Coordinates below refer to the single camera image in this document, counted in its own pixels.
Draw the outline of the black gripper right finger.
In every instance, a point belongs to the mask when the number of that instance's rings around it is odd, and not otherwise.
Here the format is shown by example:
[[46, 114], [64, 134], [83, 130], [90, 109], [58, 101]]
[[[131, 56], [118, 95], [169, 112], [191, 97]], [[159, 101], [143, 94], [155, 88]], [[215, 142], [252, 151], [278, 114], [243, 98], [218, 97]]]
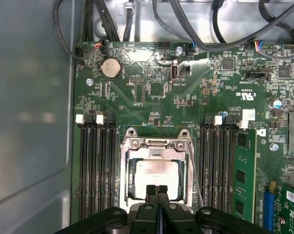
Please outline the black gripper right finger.
[[251, 222], [211, 207], [191, 213], [187, 206], [172, 203], [167, 186], [157, 187], [159, 205], [165, 222], [166, 234], [269, 234]]

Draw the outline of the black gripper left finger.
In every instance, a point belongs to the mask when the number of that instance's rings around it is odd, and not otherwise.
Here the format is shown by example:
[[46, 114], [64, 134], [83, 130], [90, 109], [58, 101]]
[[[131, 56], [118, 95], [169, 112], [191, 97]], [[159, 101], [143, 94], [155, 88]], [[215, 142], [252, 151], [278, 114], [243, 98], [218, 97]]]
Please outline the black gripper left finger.
[[131, 206], [127, 212], [119, 207], [107, 208], [58, 234], [155, 234], [158, 229], [159, 204], [155, 185], [147, 185], [144, 203]]

